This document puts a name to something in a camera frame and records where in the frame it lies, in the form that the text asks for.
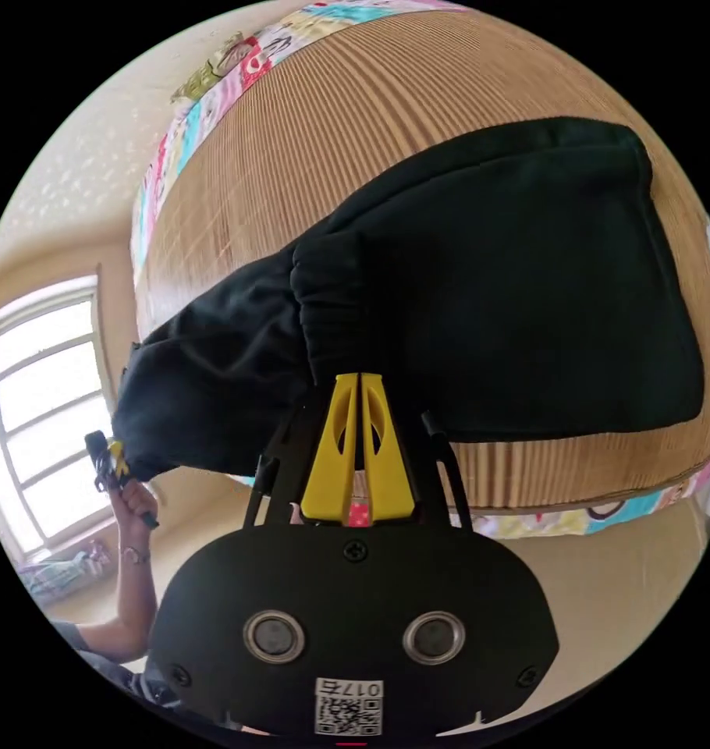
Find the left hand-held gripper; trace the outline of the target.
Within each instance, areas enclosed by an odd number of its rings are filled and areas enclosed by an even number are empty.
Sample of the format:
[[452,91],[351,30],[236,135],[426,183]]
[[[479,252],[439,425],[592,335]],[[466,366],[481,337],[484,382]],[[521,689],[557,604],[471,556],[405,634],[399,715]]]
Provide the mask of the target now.
[[136,479],[120,441],[106,438],[102,431],[94,431],[85,435],[84,443],[95,472],[94,487],[111,500],[114,514],[119,518],[121,508],[127,507],[122,500],[123,489],[131,484],[144,485]]

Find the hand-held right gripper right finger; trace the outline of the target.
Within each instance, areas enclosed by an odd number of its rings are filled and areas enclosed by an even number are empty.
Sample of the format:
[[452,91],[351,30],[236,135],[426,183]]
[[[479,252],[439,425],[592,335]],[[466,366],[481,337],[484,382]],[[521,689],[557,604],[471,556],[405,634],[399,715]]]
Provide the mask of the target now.
[[360,376],[363,457],[373,524],[408,520],[415,501],[381,375]]

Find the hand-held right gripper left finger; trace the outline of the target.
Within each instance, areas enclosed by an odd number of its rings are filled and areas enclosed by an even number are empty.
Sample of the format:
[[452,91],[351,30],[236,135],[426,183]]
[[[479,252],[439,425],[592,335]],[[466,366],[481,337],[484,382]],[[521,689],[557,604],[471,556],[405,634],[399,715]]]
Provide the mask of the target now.
[[347,521],[357,454],[359,374],[339,375],[300,502],[310,521]]

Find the person's left hand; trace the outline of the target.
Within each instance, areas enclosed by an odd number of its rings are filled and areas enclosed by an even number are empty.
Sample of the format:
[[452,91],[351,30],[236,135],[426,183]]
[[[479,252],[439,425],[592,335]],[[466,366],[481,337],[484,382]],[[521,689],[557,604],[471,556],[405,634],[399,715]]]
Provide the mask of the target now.
[[146,553],[150,547],[152,527],[147,525],[146,515],[154,520],[158,515],[156,498],[143,483],[129,479],[122,488],[109,489],[113,513],[119,529],[119,543]]

